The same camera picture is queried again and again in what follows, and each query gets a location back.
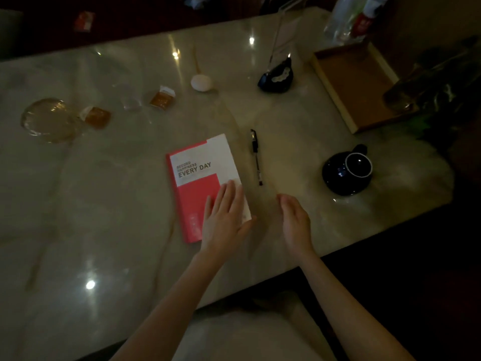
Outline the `person's right hand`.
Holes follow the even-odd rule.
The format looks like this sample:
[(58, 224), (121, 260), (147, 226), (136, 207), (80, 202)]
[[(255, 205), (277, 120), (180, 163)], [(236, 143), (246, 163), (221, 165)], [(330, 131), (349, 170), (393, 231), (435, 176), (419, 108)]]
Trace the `person's right hand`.
[(283, 228), (283, 234), (287, 248), (298, 265), (305, 258), (315, 255), (311, 238), (311, 223), (307, 212), (305, 229), (285, 230)]

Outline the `person's left hand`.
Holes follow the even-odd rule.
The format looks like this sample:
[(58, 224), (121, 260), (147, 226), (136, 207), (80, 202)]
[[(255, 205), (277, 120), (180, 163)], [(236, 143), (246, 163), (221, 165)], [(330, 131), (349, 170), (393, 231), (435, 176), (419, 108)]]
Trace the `person's left hand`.
[(238, 230), (243, 222), (244, 190), (236, 186), (236, 196), (230, 212), (222, 213), (222, 198), (226, 184), (222, 184), (215, 200), (212, 199), (212, 213), (202, 225), (201, 253), (207, 259), (222, 266), (244, 240), (238, 238)]

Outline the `red and white notebook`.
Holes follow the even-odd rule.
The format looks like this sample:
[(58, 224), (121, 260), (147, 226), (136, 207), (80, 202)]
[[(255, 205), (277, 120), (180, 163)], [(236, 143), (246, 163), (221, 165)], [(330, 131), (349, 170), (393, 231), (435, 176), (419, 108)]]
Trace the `red and white notebook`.
[(220, 186), (234, 181), (241, 185), (225, 134), (166, 155), (177, 212), (185, 243), (202, 239), (207, 197), (215, 201)]

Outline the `person's right forearm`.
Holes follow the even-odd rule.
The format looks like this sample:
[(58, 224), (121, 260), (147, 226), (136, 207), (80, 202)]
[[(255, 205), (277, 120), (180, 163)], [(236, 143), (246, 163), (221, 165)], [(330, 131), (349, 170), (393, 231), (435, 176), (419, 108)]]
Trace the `person's right forearm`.
[(415, 361), (312, 249), (300, 251), (297, 261), (350, 361)]

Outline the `black pen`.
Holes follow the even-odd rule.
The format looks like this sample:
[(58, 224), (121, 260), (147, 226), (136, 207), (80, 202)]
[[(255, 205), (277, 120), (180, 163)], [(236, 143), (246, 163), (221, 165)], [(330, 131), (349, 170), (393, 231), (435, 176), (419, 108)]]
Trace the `black pen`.
[(255, 156), (256, 161), (256, 174), (259, 186), (263, 186), (262, 175), (260, 171), (259, 159), (258, 159), (258, 150), (259, 150), (259, 143), (256, 135), (256, 131), (254, 129), (250, 130), (250, 135), (252, 139), (252, 149)]

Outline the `dark round ceramic cup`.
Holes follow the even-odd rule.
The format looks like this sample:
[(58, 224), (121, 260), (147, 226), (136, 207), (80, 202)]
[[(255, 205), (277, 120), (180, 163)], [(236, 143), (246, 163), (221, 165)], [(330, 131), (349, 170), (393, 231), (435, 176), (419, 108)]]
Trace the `dark round ceramic cup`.
[(327, 187), (340, 196), (358, 194), (372, 179), (373, 164), (367, 156), (368, 147), (359, 144), (352, 151), (330, 157), (322, 167), (322, 178)]

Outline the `white round stone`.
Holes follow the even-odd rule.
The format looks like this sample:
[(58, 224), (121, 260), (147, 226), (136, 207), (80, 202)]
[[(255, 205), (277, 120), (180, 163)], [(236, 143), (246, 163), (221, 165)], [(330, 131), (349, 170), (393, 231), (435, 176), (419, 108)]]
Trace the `white round stone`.
[(214, 84), (211, 77), (205, 74), (196, 74), (191, 78), (191, 87), (199, 92), (208, 92), (213, 90)]

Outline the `black sign holder base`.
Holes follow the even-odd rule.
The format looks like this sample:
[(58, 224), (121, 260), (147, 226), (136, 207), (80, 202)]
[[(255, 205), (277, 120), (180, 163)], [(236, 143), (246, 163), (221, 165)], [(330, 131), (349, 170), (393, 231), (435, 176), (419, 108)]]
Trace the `black sign holder base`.
[(271, 71), (264, 73), (257, 86), (264, 92), (281, 94), (290, 89), (293, 77), (292, 59), (288, 56)]

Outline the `small clear glass cup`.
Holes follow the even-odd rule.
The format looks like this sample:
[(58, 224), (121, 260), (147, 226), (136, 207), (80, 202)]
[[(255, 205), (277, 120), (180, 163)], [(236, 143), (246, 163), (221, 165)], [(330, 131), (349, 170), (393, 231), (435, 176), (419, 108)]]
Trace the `small clear glass cup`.
[(125, 111), (139, 111), (142, 108), (141, 96), (129, 82), (119, 82), (112, 85)]

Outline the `wooden tray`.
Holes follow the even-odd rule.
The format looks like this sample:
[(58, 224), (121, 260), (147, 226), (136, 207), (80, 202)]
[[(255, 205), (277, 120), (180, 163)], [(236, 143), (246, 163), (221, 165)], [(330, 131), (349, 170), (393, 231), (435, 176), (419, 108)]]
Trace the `wooden tray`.
[(397, 74), (371, 42), (317, 51), (310, 64), (353, 134), (419, 112), (397, 89)]

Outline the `clear acrylic sign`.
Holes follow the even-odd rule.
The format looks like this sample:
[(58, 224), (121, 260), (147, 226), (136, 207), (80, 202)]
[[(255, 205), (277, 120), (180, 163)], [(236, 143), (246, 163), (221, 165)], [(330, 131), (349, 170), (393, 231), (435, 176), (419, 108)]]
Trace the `clear acrylic sign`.
[(277, 8), (277, 29), (274, 35), (268, 72), (293, 54), (297, 29), (308, 0), (286, 0)]

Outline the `round glass ashtray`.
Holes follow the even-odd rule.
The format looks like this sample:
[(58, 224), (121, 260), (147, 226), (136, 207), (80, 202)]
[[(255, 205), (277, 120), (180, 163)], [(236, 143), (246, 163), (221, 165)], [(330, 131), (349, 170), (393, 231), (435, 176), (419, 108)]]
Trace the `round glass ashtray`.
[(82, 133), (83, 121), (66, 103), (57, 98), (44, 98), (31, 103), (20, 118), (28, 134), (48, 143), (64, 143)]

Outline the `glass vase with green plant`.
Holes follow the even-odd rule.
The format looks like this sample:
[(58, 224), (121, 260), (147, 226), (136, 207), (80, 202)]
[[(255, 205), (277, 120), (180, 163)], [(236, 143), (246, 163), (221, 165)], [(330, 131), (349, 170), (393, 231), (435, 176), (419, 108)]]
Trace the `glass vase with green plant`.
[(481, 35), (424, 50), (382, 99), (395, 116), (414, 120), (420, 139), (447, 152), (481, 110)]

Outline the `clear plastic bottle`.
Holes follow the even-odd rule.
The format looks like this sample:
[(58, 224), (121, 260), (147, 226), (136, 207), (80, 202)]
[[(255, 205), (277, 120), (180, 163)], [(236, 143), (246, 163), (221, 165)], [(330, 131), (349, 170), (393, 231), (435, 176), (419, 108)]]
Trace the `clear plastic bottle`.
[(387, 2), (338, 0), (324, 29), (325, 35), (340, 46), (362, 42)]

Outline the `red small packet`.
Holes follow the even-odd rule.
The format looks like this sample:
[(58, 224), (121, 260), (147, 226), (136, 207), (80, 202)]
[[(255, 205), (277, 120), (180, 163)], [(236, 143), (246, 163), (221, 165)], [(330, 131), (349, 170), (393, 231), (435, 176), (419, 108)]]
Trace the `red small packet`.
[(90, 11), (81, 11), (74, 22), (74, 31), (81, 33), (89, 33), (95, 19), (95, 13)]

